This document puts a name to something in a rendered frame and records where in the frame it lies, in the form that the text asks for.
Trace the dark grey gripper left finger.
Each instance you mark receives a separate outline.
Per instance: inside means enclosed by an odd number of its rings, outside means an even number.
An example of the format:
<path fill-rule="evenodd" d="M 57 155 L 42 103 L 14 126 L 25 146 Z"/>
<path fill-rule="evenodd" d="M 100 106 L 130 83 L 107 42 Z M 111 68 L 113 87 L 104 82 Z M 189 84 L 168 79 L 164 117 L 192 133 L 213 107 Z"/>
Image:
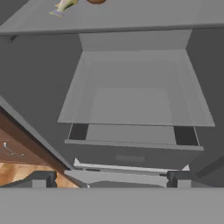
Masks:
<path fill-rule="evenodd" d="M 34 171 L 27 177 L 3 185 L 3 187 L 55 188 L 57 186 L 56 178 L 56 171 Z"/>

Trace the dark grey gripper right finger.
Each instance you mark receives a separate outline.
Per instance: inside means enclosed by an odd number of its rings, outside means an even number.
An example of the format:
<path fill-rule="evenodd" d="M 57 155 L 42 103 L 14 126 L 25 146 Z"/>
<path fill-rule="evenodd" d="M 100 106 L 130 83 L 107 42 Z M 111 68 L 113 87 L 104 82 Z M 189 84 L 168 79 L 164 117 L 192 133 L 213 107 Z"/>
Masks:
<path fill-rule="evenodd" d="M 212 188 L 215 184 L 203 183 L 192 171 L 168 171 L 167 186 L 170 188 Z"/>

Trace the dark grey fridge drawer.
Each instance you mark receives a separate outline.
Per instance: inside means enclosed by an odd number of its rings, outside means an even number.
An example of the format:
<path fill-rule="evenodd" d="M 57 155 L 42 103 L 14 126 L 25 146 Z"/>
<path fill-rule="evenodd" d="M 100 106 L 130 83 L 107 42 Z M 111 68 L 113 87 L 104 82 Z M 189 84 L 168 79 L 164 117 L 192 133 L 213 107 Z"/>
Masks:
<path fill-rule="evenodd" d="M 204 151 L 195 128 L 73 124 L 66 144 L 95 151 L 84 164 L 181 170 Z"/>

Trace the grey fridge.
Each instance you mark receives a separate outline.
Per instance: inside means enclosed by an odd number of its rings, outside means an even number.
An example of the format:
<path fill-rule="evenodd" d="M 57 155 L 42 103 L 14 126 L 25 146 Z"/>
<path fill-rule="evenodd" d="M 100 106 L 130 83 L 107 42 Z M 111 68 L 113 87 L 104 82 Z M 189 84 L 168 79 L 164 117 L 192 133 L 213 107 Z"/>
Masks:
<path fill-rule="evenodd" d="M 208 32 L 224 27 L 191 29 L 186 52 L 196 73 L 192 57 L 187 51 L 193 39 L 202 39 Z M 51 33 L 13 35 L 0 37 L 0 106 L 29 131 L 56 158 L 68 167 L 65 173 L 82 187 L 168 187 L 167 173 L 159 176 L 96 173 L 74 169 L 74 159 L 79 161 L 94 156 L 95 151 L 83 146 L 67 144 L 73 123 L 60 122 L 67 92 L 79 63 L 83 33 Z M 196 73 L 201 90 L 200 77 Z M 224 187 L 224 149 L 219 149 L 213 139 L 204 139 L 204 130 L 213 127 L 181 126 L 195 128 L 204 151 L 181 170 L 196 173 L 203 183 Z"/>

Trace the translucent grey fridge bin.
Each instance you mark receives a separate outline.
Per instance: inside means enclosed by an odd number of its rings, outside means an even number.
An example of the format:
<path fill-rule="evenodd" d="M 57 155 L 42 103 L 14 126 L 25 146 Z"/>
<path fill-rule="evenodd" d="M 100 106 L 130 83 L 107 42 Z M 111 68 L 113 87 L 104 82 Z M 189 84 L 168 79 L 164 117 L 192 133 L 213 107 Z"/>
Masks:
<path fill-rule="evenodd" d="M 61 123 L 213 127 L 186 52 L 192 32 L 83 33 Z"/>

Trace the grey fridge shelf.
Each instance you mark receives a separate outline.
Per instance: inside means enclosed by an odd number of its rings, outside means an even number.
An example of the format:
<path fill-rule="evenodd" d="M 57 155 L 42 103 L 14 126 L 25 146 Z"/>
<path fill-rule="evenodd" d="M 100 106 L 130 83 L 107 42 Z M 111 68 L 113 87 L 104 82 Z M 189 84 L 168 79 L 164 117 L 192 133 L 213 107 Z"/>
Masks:
<path fill-rule="evenodd" d="M 63 17 L 50 14 L 55 2 L 30 0 L 0 25 L 0 37 L 224 27 L 224 0 L 79 0 Z"/>

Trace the pale green fish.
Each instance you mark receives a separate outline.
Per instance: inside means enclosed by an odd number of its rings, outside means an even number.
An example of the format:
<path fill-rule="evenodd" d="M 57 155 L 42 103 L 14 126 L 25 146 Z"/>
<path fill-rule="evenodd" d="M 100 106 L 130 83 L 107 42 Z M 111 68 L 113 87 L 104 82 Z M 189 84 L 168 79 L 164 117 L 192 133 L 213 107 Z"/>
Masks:
<path fill-rule="evenodd" d="M 50 15 L 61 18 L 66 8 L 77 3 L 78 0 L 60 0 L 60 2 L 56 5 L 56 10 L 51 11 Z"/>

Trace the brown wooden drawer front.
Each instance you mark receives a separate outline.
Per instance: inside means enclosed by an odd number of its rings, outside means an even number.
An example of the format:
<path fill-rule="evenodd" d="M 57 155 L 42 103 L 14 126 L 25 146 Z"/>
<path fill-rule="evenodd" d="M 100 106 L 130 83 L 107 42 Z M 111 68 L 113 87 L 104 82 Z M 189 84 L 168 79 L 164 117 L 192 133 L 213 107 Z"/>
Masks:
<path fill-rule="evenodd" d="M 7 142 L 10 149 L 16 153 L 24 153 L 23 157 L 7 155 L 9 152 L 3 147 Z M 22 127 L 8 112 L 0 106 L 0 161 L 15 162 L 29 165 L 48 165 L 58 172 L 67 170 L 42 143 L 29 131 Z"/>

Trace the white fridge rail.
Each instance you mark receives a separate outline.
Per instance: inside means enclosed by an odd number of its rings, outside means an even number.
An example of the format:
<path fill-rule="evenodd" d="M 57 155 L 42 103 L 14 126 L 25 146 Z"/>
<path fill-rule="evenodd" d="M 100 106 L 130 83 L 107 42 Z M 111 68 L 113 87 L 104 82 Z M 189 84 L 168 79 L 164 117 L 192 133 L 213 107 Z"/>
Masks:
<path fill-rule="evenodd" d="M 77 158 L 74 159 L 73 167 L 78 171 L 96 172 L 96 173 L 118 173 L 118 174 L 138 174 L 159 176 L 166 174 L 169 169 L 165 168 L 144 168 L 135 166 L 109 165 L 109 164 L 85 164 Z"/>

